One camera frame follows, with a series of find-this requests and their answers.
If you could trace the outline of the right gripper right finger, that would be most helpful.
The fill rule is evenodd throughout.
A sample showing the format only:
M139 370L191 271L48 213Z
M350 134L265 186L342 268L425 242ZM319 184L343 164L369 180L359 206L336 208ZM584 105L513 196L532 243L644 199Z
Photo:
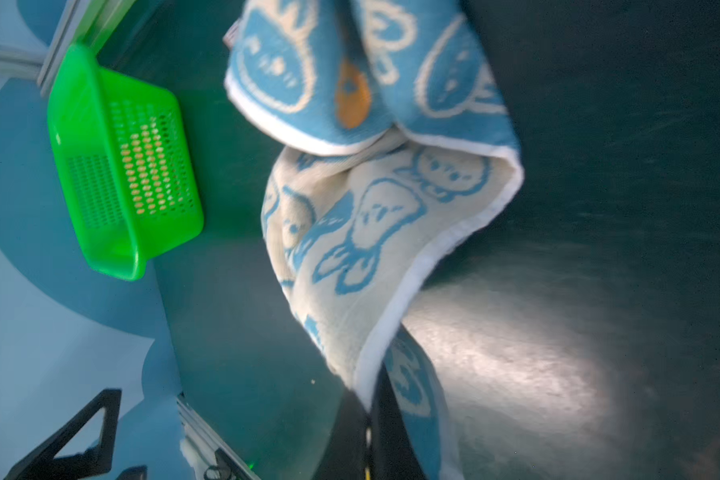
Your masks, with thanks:
M370 413L370 475L380 480L424 480L391 381L379 372Z

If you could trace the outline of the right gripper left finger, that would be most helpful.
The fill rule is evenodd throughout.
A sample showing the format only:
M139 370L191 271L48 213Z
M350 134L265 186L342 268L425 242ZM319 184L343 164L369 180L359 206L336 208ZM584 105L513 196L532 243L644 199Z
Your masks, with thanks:
M369 416L358 397L345 391L315 480L361 480L368 466Z

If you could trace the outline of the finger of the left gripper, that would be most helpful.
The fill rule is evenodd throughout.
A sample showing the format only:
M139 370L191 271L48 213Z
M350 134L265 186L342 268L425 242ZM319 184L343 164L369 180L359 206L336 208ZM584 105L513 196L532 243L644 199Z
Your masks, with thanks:
M4 479L87 479L110 472L121 401L121 389L103 389L64 426L18 461ZM61 456L60 452L98 413L103 414L103 420L97 440L81 452Z

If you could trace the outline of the teal patterned towel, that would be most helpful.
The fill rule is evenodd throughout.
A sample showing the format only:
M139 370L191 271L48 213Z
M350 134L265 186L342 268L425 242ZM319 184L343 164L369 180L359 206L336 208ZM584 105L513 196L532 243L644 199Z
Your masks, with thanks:
M435 368L402 321L524 180L461 4L248 1L224 85L283 147L261 226L293 316L364 408L387 376L425 478L461 478Z

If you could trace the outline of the green plastic basket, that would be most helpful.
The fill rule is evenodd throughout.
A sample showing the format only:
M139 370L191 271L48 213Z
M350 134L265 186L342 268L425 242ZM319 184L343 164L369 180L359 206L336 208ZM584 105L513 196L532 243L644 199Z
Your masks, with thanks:
M184 200L167 214L138 216L120 165L120 135L151 117L169 118ZM88 265L125 281L150 260L194 239L204 214L178 100L168 90L99 65L72 44L48 100L48 129L64 199Z

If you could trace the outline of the orange jellyfish pattern towel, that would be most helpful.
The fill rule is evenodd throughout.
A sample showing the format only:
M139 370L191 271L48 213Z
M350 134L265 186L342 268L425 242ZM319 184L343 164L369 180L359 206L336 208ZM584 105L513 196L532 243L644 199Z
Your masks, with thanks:
M167 214L184 200L177 144L170 133L169 118L160 115L118 139L130 204L138 216Z

